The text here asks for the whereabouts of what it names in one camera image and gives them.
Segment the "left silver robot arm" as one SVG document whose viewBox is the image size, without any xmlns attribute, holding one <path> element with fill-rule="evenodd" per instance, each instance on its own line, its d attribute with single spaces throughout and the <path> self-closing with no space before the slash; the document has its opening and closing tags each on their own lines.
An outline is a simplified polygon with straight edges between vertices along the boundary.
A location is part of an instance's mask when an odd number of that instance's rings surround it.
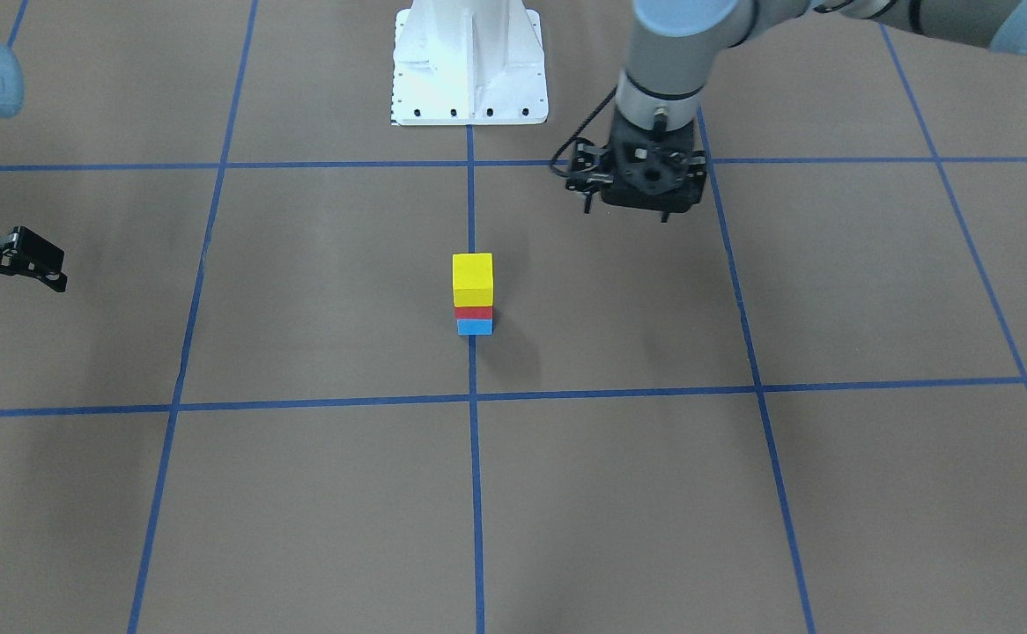
<svg viewBox="0 0 1027 634">
<path fill-rule="evenodd" d="M 698 204 L 708 156 L 696 144 L 699 97 L 715 61 L 810 13 L 867 20 L 897 31 L 1002 54 L 1027 55 L 1027 1 L 635 1 L 629 52 L 611 109 L 609 140 L 573 133 L 549 169 L 578 194 L 655 211 L 662 222 Z"/>
</svg>

